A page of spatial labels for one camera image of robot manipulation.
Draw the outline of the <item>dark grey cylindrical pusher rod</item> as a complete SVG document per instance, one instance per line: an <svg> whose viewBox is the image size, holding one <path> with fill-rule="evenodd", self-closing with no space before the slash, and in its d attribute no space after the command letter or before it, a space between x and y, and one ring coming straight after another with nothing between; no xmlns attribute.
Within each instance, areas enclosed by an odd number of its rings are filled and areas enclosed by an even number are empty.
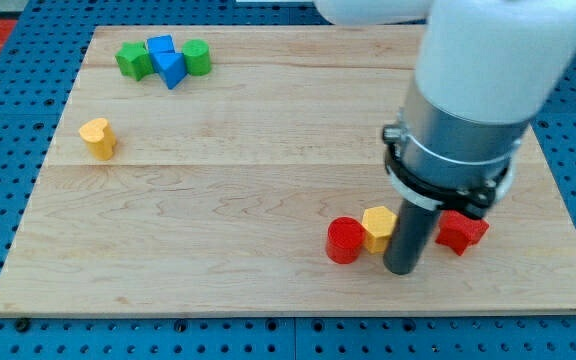
<svg viewBox="0 0 576 360"><path fill-rule="evenodd" d="M392 273L406 275L417 266L424 248L438 223L441 211L430 210L404 200L383 263Z"/></svg>

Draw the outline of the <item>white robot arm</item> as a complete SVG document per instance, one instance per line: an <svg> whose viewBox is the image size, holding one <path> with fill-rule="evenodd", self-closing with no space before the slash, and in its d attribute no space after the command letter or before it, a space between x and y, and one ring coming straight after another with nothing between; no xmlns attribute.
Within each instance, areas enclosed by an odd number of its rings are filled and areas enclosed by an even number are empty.
<svg viewBox="0 0 576 360"><path fill-rule="evenodd" d="M402 196L383 262L414 270L440 214L479 220L510 189L523 134L576 53L576 0L316 0L344 26L424 20L413 78L386 125Z"/></svg>

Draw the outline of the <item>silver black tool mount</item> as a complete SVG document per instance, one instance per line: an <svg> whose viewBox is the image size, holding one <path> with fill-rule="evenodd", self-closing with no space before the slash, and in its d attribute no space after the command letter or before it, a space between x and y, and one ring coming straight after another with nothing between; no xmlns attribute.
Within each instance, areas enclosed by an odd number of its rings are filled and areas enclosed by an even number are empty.
<svg viewBox="0 0 576 360"><path fill-rule="evenodd" d="M411 83L396 122L382 130L385 169L413 209L452 210L479 220L512 185L514 155L527 125L454 115Z"/></svg>

